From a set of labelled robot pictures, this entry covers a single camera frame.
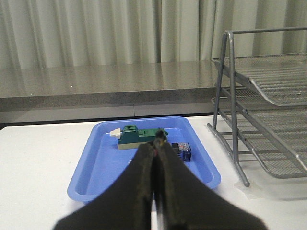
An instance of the table surface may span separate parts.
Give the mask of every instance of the table surface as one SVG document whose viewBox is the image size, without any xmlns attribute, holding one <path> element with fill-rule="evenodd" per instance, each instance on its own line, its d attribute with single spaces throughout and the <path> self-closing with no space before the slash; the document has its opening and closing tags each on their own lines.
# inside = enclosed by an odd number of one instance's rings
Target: table surface
<svg viewBox="0 0 307 230">
<path fill-rule="evenodd" d="M 270 230 L 306 229 L 306 178 L 275 179 L 257 161 L 245 161 L 241 165 L 251 186 L 244 187 L 206 126 L 212 116 L 187 119 L 221 174 L 217 194 L 260 217 Z M 61 217 L 83 206 L 69 199 L 67 187 L 95 124 L 8 126 L 0 131 L 0 230 L 52 229 Z M 218 130 L 230 130 L 220 117 Z"/>
</svg>

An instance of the white curtain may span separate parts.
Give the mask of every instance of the white curtain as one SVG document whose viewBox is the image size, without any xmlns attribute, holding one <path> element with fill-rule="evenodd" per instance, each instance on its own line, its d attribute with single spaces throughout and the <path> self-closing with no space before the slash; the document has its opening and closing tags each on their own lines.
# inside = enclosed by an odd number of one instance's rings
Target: white curtain
<svg viewBox="0 0 307 230">
<path fill-rule="evenodd" d="M 306 0 L 0 0 L 0 69 L 205 60 L 224 30 L 289 26 Z M 307 51 L 305 31 L 235 39 L 237 56 Z"/>
</svg>

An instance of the plastic tray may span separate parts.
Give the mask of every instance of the plastic tray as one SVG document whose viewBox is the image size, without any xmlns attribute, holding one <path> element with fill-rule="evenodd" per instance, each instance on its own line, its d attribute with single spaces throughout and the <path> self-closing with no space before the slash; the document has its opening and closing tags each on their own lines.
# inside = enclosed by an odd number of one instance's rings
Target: plastic tray
<svg viewBox="0 0 307 230">
<path fill-rule="evenodd" d="M 185 165 L 209 188 L 220 183 L 219 172 L 186 118 L 170 116 L 109 121 L 95 125 L 88 138 L 68 187 L 71 199 L 84 203 L 94 200 L 124 171 L 136 149 L 118 150 L 117 139 L 110 137 L 109 132 L 131 124 L 138 129 L 164 128 L 170 143 L 188 142 L 192 156 L 191 162 L 185 162 Z"/>
</svg>

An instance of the gray wire rack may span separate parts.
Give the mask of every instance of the gray wire rack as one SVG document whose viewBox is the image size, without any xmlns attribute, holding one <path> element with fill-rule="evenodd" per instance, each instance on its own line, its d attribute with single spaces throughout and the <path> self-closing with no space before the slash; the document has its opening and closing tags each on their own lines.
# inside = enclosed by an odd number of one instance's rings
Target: gray wire rack
<svg viewBox="0 0 307 230">
<path fill-rule="evenodd" d="M 217 90 L 213 124 L 207 125 L 226 147 L 245 186 L 250 184 L 240 165 L 238 139 L 270 175 L 307 177 L 307 54 L 235 58 L 234 34 L 299 30 L 307 27 L 226 31 L 220 58 L 213 59 Z M 229 88 L 222 88 L 223 75 L 230 79 Z M 232 128 L 232 147 L 216 130 L 218 114 Z"/>
</svg>

